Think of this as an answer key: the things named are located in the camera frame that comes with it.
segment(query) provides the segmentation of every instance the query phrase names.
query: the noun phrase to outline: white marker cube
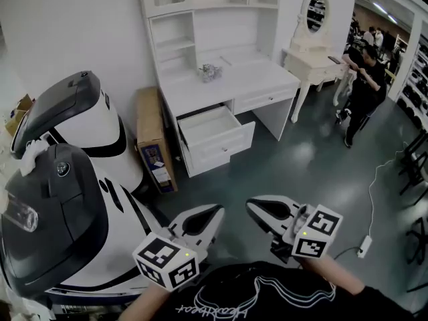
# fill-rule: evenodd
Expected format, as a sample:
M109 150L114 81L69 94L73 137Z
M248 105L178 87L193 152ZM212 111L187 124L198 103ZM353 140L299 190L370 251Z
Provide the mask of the white marker cube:
M170 292L199 275L196 252L153 232L132 255L144 277Z
M321 258L334 241L342 219L340 214L319 205L296 234L292 255Z

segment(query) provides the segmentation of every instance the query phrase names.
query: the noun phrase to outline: white line print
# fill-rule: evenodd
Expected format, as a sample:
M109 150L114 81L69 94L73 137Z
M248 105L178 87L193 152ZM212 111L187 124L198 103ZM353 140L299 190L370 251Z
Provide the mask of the white line print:
M215 303L205 301L201 295L202 291L205 289L205 286L203 286L198 291L195 298L193 299L194 306L191 306L191 307L181 306L180 308L176 308L176 311L178 313L180 312L190 313L190 314L199 313L199 314L202 314L202 317L212 316L213 320L232 319L234 321L240 316L243 316L243 318L246 318L249 310L252 307L254 307L258 301L259 293L261 290L261 284L267 285L267 286L273 286L277 291L277 293L286 302L288 302L289 304L297 308L308 309L315 306L315 304L317 304L319 301L328 300L332 302L336 297L336 286L331 283L329 283L330 287L332 288L331 292L317 290L310 296L303 296L303 295L293 293L292 291L284 287L275 278L265 278L263 276L258 276L254 279L255 295L249 300L244 301L243 303L238 305L238 307L220 308Z

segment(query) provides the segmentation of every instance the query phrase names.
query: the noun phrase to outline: ceiling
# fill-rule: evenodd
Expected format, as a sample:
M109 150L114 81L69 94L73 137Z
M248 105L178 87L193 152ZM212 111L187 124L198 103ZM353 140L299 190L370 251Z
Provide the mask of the ceiling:
M411 32L412 24L413 24L413 12L409 9L403 7L399 3L394 0L355 0L360 6L363 6L371 11L379 14L380 16L388 19L388 16L381 11L379 11L373 3L378 3L383 7L388 14L392 15L395 20L398 21L398 25L407 32Z

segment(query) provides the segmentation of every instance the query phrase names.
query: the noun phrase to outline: oval mirror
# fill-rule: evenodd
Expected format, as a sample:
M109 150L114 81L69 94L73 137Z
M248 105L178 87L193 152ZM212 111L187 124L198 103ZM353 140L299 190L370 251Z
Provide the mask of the oval mirror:
M321 28L326 12L325 0L311 0L309 2L306 18L309 31L316 33Z

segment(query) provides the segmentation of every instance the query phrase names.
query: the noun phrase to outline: black lid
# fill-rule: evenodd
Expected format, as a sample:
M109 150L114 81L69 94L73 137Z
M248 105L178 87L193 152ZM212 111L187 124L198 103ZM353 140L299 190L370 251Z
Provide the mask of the black lid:
M46 90L19 125L12 144L13 156L21 159L29 141L93 107L100 98L100 90L100 81L92 72L78 72Z
M69 170L59 174L63 163ZM68 144L49 147L29 175L17 171L6 189L39 217L32 233L1 218L1 266L18 295L34 298L62 283L101 250L108 232L107 211L83 150Z

